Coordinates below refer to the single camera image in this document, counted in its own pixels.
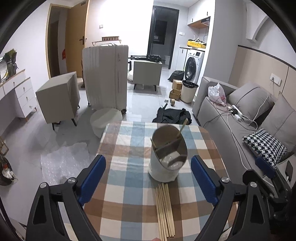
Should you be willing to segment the beige trash bin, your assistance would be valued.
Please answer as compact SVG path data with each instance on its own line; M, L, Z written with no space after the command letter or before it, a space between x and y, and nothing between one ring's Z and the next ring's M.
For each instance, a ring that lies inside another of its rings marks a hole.
M194 82L183 80L181 101L185 103L191 103L198 87L199 86Z

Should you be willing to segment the grey white utensil holder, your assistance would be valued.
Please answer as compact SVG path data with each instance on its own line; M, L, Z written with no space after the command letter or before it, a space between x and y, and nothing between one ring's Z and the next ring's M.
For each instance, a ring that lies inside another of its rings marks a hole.
M188 157L184 137L174 125L162 125L151 137L149 174L161 183L173 182Z

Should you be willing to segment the white drawer dresser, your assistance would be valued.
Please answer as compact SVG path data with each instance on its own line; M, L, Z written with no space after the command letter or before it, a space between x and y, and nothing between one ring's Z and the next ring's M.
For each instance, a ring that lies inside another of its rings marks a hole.
M37 110L37 99L33 90L31 78L21 70L13 77L1 83L1 134L15 118L28 119Z

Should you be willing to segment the houndstooth pillow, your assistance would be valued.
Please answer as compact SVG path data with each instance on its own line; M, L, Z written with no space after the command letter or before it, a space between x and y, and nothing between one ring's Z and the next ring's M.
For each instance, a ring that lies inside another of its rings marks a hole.
M256 157L262 158L272 167L287 154L287 148L263 128L244 136L242 140Z

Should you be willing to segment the chopstick in holder right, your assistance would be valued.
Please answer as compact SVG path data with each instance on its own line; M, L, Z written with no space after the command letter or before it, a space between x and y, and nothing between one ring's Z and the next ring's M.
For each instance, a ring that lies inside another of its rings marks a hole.
M179 130L179 132L178 132L178 134L177 134L177 138L179 138L179 136L181 135L181 133L182 133L184 127L187 125L187 123L188 123L188 119L186 118L186 119L184 120L183 124L182 124L182 127L180 128L180 130Z

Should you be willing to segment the black bag on floor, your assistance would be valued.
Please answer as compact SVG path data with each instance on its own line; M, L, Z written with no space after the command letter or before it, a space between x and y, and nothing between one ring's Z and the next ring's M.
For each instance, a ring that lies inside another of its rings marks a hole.
M172 123L182 125L185 120L187 125L192 123L191 114L186 109L159 108L153 123Z

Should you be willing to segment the wooden door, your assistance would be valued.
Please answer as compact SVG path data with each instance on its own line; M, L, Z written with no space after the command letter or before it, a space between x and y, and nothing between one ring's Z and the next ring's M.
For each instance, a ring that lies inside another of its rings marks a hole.
M85 26L89 1L81 1L67 12L65 53L68 72L82 77L82 50L85 47Z

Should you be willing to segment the black bowl on floor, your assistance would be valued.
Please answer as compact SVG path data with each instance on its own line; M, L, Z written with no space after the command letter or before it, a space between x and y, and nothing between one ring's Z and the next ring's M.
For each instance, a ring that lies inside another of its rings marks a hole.
M18 179L16 178L8 159L1 155L0 185L8 186L17 181Z

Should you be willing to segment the black tripod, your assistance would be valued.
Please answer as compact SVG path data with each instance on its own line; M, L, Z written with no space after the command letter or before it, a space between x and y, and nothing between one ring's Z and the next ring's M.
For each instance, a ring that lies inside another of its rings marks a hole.
M147 55L131 55L130 60L144 60L150 62L161 62L162 58L159 55L147 54Z

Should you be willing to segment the beige cabinet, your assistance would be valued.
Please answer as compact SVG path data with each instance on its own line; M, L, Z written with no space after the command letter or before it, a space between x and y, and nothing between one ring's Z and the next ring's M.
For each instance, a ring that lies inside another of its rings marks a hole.
M161 62L151 62L146 60L133 61L133 79L134 89L138 84L153 86L157 90L159 86L162 71Z
M75 117L80 107L80 94L76 72L50 78L36 91L36 97L46 123L52 128L67 120L77 125Z

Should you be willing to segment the white plastic bag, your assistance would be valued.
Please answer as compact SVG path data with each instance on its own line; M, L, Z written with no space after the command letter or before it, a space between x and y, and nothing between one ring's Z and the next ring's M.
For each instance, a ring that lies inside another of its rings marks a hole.
M226 106L226 95L219 83L208 87L208 97L212 102L221 106Z

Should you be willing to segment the yellow crate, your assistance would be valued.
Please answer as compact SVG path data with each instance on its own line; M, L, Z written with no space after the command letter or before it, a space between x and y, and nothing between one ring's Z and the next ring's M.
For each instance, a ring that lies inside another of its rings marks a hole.
M206 48L206 43L200 41L200 40L188 40L187 41L187 46L192 47L192 48Z

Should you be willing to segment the cardboard boxes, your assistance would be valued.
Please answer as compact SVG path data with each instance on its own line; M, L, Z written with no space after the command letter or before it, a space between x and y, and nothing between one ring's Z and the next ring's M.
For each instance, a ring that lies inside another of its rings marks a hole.
M183 87L183 81L174 79L172 83L171 91L169 94L169 98L179 101L181 98L182 87Z

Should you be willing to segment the white power strip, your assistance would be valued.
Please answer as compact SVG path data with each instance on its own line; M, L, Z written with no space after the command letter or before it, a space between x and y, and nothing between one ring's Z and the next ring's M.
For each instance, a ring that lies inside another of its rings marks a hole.
M234 118L238 122L242 121L243 114L235 105L229 105L229 106L227 106L227 109L229 110L229 112L234 116Z

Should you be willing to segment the washing machine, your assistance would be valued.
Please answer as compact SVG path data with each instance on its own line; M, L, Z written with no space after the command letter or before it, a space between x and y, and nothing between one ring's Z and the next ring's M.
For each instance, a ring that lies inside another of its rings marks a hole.
M205 51L189 49L185 60L184 80L198 83Z

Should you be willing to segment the wooden chopstick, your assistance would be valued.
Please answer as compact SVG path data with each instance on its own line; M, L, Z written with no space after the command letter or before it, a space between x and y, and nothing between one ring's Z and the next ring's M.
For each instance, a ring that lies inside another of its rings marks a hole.
M168 230L168 224L167 224L167 219L166 219L166 213L165 213L165 205L164 205L164 198L163 198L163 195L162 195L162 188L161 188L161 185L159 184L159 192L160 192L160 196L161 196L161 200L162 200L162 206L163 206L163 212L164 212L164 219L165 219L165 226L166 226L166 237L167 237L167 240L168 240L168 237L169 237L169 230Z
M172 211L172 207L171 207L171 199L170 199L170 193L169 193L169 187L168 184L164 184L165 187L165 192L166 192L166 198L168 200L168 209L169 209L169 216L170 216L170 223L171 223L171 229L172 229L172 237L175 236L176 232L175 232L175 224L174 224L174 218L173 218L173 211Z
M166 221L167 221L167 224L168 224L169 237L172 237L173 233L172 233L170 218L169 218L169 207L168 207L168 202L167 202L166 193L165 193L165 185L163 183L161 184L161 188L162 188L162 195L163 195L163 198L164 198Z
M159 223L159 236L162 241L164 241L164 233L161 223L160 209L159 209L159 199L158 199L158 190L156 188L156 207L157 207L157 215L158 215L158 223Z
M165 226L164 212L163 212L163 206L162 206L162 200L161 200L159 188L157 188L157 195L158 195L158 202L159 202L159 216L161 219L163 236L164 236L164 240L167 240L167 231Z

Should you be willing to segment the round white stool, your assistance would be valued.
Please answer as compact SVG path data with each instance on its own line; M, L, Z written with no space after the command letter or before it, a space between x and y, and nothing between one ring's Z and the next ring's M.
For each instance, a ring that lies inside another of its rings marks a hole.
M122 121L122 113L114 108L103 108L97 110L90 118L93 133L101 138L106 126L109 123Z

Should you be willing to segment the grey sofa cushion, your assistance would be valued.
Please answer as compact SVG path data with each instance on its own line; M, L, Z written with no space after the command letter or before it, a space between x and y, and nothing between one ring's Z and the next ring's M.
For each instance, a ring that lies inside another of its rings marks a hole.
M256 83L247 83L228 96L230 104L235 105L243 115L256 120L271 109L276 98Z

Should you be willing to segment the bubble wrap sheet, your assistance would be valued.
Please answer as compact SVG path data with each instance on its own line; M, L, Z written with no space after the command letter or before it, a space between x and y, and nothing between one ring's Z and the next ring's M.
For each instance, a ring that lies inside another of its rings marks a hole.
M87 144L75 143L42 155L41 171L45 182L49 185L58 185L71 177L77 177L90 163Z

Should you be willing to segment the grey sofa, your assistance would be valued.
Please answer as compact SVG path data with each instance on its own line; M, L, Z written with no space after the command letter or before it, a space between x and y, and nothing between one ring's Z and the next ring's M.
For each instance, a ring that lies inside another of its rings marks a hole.
M226 106L218 105L208 97L208 87L217 83L224 89ZM231 181L241 184L242 175L248 169L253 169L261 178L267 179L266 175L255 164L255 154L242 140L244 136L257 131L259 128L265 129L287 148L287 154L276 167L285 171L288 162L294 167L295 109L280 94L275 97L274 106L256 120L251 120L243 115L242 121L238 122L227 109L227 106L232 105L228 101L228 96L236 89L238 88L228 83L203 77L193 106L193 114L198 123L210 133Z

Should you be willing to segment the beige cabinet far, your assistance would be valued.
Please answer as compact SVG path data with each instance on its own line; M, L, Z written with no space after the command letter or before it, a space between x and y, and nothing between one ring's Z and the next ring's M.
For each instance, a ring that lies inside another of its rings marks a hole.
M133 61L133 79L134 89L138 84L153 86L157 90L159 86L162 71L161 62L151 62L146 60Z

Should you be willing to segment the checkered tablecloth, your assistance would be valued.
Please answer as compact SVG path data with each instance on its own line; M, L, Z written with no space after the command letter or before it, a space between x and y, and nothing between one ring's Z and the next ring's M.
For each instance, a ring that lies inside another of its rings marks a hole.
M151 137L157 123L121 121L106 126L98 154L105 172L84 210L102 240L153 240L159 237L155 190L149 174ZM213 209L187 161L169 183L174 240L195 240Z

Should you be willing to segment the beige cabinet near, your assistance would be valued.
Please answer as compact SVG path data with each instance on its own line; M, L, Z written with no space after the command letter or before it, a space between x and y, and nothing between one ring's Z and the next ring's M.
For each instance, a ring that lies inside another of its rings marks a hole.
M67 120L77 125L75 117L80 107L80 94L76 72L50 78L36 91L36 97L46 123L52 128Z

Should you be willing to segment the black glass door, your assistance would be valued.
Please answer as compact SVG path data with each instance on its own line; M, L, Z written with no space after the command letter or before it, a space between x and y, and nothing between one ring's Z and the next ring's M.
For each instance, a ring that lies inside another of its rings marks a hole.
M147 53L159 55L163 68L170 69L178 26L179 10L153 6Z

